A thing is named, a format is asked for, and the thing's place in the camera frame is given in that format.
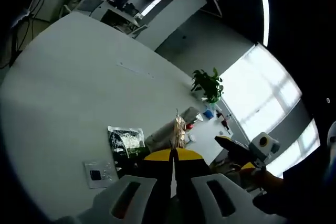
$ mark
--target desk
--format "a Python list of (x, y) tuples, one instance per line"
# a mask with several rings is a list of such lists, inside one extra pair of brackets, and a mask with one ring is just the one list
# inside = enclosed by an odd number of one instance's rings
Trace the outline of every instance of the desk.
[[(147, 137), (176, 109), (202, 109), (191, 84), (126, 34), (70, 13), (24, 49), (2, 84), (1, 127), (13, 169), (49, 218), (78, 214), (102, 191), (89, 189), (82, 162), (112, 160), (107, 126), (139, 127)], [(190, 146), (207, 160), (222, 150), (210, 131)], [(212, 157), (204, 148), (215, 150)]]
[(104, 14), (107, 12), (107, 10), (111, 10), (112, 12), (120, 15), (121, 17), (123, 17), (124, 19), (126, 19), (128, 22), (138, 26), (138, 22), (135, 20), (135, 18), (133, 18), (131, 15), (113, 7), (112, 5), (110, 5), (107, 1), (103, 2), (100, 6), (98, 6), (93, 13), (91, 14), (91, 18), (94, 18), (96, 20), (101, 20), (102, 17), (104, 16)]

